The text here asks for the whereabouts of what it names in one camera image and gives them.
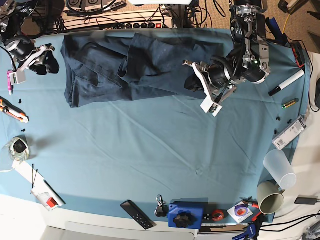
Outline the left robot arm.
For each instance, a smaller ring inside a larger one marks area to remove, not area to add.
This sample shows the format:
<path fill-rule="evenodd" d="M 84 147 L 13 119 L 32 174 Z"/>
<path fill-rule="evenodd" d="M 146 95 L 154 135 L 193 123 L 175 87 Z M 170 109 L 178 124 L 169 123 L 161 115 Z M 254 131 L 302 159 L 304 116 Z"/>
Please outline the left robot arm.
<path fill-rule="evenodd" d="M 236 86 L 261 84 L 271 73 L 266 37 L 265 0 L 229 1 L 233 50 L 226 56 L 213 55 L 211 63 L 197 63 L 212 96 L 220 103 Z"/>

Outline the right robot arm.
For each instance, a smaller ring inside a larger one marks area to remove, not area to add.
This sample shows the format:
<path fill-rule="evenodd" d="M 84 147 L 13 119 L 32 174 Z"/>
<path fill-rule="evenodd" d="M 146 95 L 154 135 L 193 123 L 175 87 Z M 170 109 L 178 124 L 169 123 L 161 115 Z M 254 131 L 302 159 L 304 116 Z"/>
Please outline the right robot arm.
<path fill-rule="evenodd" d="M 36 46 L 36 39 L 49 29 L 53 10 L 51 0 L 44 2 L 45 15 L 35 18 L 39 33 L 27 35 L 22 31 L 25 19 L 32 16 L 38 5 L 38 0 L 0 2 L 0 48 L 8 54 L 14 73 L 25 69 L 42 76 L 59 73 L 60 66 L 54 57 L 55 47 L 51 43 Z"/>

